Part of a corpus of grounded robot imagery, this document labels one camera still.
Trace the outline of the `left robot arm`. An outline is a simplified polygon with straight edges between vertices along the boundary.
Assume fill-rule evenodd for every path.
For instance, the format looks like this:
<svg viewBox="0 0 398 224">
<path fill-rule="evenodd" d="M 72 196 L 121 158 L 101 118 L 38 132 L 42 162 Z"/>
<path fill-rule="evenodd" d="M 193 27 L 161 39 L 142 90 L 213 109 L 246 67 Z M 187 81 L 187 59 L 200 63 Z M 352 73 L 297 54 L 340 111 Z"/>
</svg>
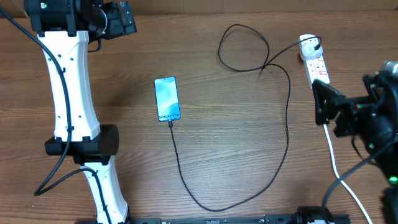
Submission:
<svg viewBox="0 0 398 224">
<path fill-rule="evenodd" d="M 136 32 L 130 4 L 28 0 L 24 9 L 44 51 L 55 107 L 55 128 L 45 151 L 78 164 L 95 201 L 96 223 L 131 223 L 116 172 L 119 131 L 96 117 L 87 61 L 91 43 Z"/>
</svg>

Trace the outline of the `blue Galaxy smartphone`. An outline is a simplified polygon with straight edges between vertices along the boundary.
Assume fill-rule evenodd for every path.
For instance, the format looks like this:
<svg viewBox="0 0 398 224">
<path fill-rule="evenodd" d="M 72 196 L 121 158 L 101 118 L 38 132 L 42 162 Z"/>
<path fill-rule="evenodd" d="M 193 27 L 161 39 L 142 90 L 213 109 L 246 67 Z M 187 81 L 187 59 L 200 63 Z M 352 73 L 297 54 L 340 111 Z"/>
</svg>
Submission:
<svg viewBox="0 0 398 224">
<path fill-rule="evenodd" d="M 168 122 L 181 118 L 175 77 L 154 80 L 157 115 L 160 122 Z"/>
</svg>

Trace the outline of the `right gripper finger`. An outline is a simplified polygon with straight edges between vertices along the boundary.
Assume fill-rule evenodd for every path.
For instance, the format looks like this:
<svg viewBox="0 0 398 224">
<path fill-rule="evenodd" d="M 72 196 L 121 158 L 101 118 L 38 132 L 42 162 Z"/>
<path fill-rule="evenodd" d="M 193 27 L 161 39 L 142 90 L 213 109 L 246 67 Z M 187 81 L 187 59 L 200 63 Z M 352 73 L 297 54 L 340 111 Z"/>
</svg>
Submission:
<svg viewBox="0 0 398 224">
<path fill-rule="evenodd" d="M 315 100 L 315 123 L 328 124 L 341 109 L 345 95 L 321 80 L 314 80 L 312 91 Z"/>
<path fill-rule="evenodd" d="M 335 119 L 336 126 L 333 130 L 336 137 L 354 136 L 356 131 L 354 125 L 356 122 L 355 112 L 352 110 L 341 110 Z"/>
</svg>

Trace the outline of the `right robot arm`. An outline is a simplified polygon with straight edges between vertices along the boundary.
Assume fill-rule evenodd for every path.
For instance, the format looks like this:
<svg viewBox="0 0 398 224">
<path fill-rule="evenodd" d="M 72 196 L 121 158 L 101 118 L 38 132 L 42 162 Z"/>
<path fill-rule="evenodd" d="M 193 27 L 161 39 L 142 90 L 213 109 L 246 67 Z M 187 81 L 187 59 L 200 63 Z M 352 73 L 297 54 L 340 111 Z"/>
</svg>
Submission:
<svg viewBox="0 0 398 224">
<path fill-rule="evenodd" d="M 334 120 L 335 136 L 359 136 L 369 157 L 363 159 L 336 179 L 323 196 L 320 208 L 326 223 L 332 221 L 326 204 L 337 186 L 362 166 L 374 161 L 389 183 L 383 191 L 382 211 L 386 223 L 397 223 L 397 74 L 381 70 L 365 75 L 367 95 L 348 98 L 331 85 L 314 80 L 315 122 Z"/>
</svg>

